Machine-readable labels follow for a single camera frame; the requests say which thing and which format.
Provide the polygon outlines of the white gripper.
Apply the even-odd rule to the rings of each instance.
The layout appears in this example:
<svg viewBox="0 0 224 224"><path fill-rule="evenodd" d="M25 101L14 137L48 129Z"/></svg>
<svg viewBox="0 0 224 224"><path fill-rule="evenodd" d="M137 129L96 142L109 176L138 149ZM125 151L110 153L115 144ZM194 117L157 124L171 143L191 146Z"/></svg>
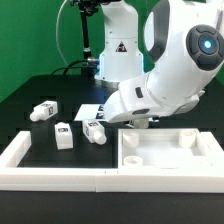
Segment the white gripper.
<svg viewBox="0 0 224 224"><path fill-rule="evenodd" d="M148 91L147 75L122 81L104 104L108 123L170 116L174 109L156 100Z"/></svg>

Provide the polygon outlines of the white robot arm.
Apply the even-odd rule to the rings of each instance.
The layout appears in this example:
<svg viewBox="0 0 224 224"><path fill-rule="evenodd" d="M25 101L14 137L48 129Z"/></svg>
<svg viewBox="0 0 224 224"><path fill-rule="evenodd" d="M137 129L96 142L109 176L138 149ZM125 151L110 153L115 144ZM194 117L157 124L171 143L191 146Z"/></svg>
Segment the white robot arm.
<svg viewBox="0 0 224 224"><path fill-rule="evenodd" d="M144 25L154 63L143 71L138 13L124 0L103 3L105 48L96 78L117 90L104 104L109 123L192 110L224 65L224 0L160 0Z"/></svg>

